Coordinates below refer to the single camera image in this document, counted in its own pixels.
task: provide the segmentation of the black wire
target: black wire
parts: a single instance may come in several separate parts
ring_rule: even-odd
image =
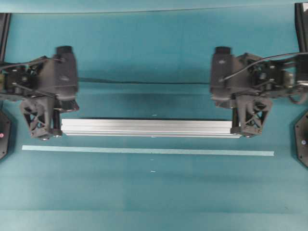
[[[15,86],[17,86],[17,87],[19,87],[19,88],[25,89],[25,90],[27,90],[27,91],[29,91],[29,92],[36,92],[36,93],[39,93],[39,94],[41,94],[41,95],[45,95],[45,96],[48,96],[48,97],[51,97],[51,98],[54,98],[54,97],[55,97],[53,94],[50,94],[50,93],[48,93],[48,92],[44,92],[44,91],[40,91],[40,90],[33,90],[33,89],[31,89],[31,88],[27,88],[27,87],[25,87],[25,86],[19,85],[18,83],[12,83],[12,84],[15,85]]]
[[[302,93],[298,101],[295,100],[291,95],[289,95],[288,98],[294,104],[303,104],[308,99],[308,93],[307,92]]]
[[[110,84],[199,84],[199,85],[208,85],[207,82],[142,82],[142,81],[116,81],[108,79],[96,79],[96,78],[79,78],[81,82],[92,82],[92,83],[110,83]]]
[[[285,57],[285,56],[289,56],[289,55],[301,55],[301,54],[308,54],[308,52],[294,52],[294,53],[278,54],[278,55],[273,55],[273,56],[265,57],[265,58],[259,59],[258,61],[255,61],[255,62],[249,64],[248,66],[246,66],[246,67],[240,69],[240,70],[237,71],[237,72],[234,72],[234,73],[231,74],[231,75],[228,75],[228,76],[226,76],[226,77],[223,77],[223,78],[220,79],[219,81],[220,81],[220,82],[226,81],[226,80],[228,80],[228,79],[230,79],[230,78],[232,78],[232,77],[238,75],[239,73],[241,73],[241,72],[247,70],[248,68],[250,68],[250,67],[252,67],[252,66],[254,66],[254,65],[258,64],[258,63],[261,63],[261,62],[263,62],[263,61],[269,60],[269,59],[280,58],[280,57]]]
[[[55,60],[55,61],[60,61],[60,62],[62,61],[61,59],[44,58],[44,59],[41,59],[41,60],[31,61],[31,62],[26,62],[26,63],[9,64],[9,65],[0,66],[0,72],[4,69],[11,68],[11,67],[40,64],[40,63],[43,63],[47,60]]]

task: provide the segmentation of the black cable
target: black cable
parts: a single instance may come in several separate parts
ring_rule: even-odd
[[[301,54],[308,54],[308,52],[294,52],[294,53],[278,54],[278,55],[273,55],[273,56],[265,57],[265,58],[259,59],[259,60],[255,61],[255,62],[249,64],[248,66],[246,66],[246,67],[240,69],[240,70],[237,71],[237,72],[234,72],[234,73],[231,74],[231,75],[228,75],[228,76],[226,76],[226,77],[221,78],[219,81],[220,81],[220,82],[224,82],[224,81],[226,81],[226,80],[228,80],[228,79],[230,79],[230,78],[232,78],[232,77],[238,75],[239,73],[241,73],[241,72],[247,70],[248,68],[250,68],[250,67],[252,67],[252,66],[254,66],[254,65],[258,64],[258,63],[261,63],[261,62],[263,62],[263,61],[269,60],[269,59],[280,58],[280,57],[285,57],[285,56],[289,56],[289,55],[301,55]]]
[[[108,79],[96,79],[96,78],[79,78],[81,82],[92,82],[92,83],[110,83],[110,84],[199,84],[199,85],[208,85],[207,82],[142,82],[142,81],[116,81]]]
[[[17,64],[9,64],[9,65],[5,65],[5,66],[0,66],[0,72],[1,72],[2,70],[4,70],[4,69],[11,68],[11,67],[40,64],[40,63],[43,63],[43,62],[45,62],[45,61],[47,61],[47,60],[55,60],[55,61],[60,61],[60,62],[62,62],[61,59],[44,58],[44,59],[40,59],[40,60],[37,60],[37,61],[31,61],[31,62],[26,62],[26,63],[17,63]]]
[[[27,90],[27,91],[29,91],[29,92],[36,92],[36,93],[39,93],[39,94],[41,94],[41,95],[45,95],[45,96],[54,98],[54,95],[53,95],[53,94],[50,94],[50,93],[48,93],[48,92],[43,92],[43,91],[40,91],[40,90],[33,90],[33,89],[31,89],[31,88],[27,88],[27,87],[25,87],[25,86],[19,85],[18,83],[15,83],[15,82],[12,83],[12,84],[13,84],[14,86],[19,87],[19,88],[25,89],[25,90]]]

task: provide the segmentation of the silver metal bar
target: silver metal bar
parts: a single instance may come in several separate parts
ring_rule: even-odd
[[[231,121],[147,119],[62,119],[68,136],[147,136],[239,138]]]
[[[138,154],[183,154],[183,155],[241,155],[241,156],[274,156],[274,151],[243,150],[205,150],[205,149],[156,149],[156,148],[104,148],[104,147],[67,147],[23,145],[25,151],[45,152],[80,152],[80,153],[138,153]]]

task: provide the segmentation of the black plastic bracket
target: black plastic bracket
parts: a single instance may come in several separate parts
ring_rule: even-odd
[[[9,34],[10,13],[0,13],[0,62],[4,62],[6,41]],[[8,151],[9,137],[11,130],[11,121],[0,111],[0,159]]]
[[[0,159],[7,154],[10,130],[11,121],[0,111]]]
[[[308,113],[295,124],[297,158],[308,167]]]

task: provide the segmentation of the white tape strip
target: white tape strip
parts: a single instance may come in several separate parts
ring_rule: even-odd
[[[243,155],[274,156],[274,151],[197,150],[197,149],[144,149],[144,148],[94,148],[23,145],[22,150],[83,153],[139,153],[139,154],[185,154],[185,155]]]

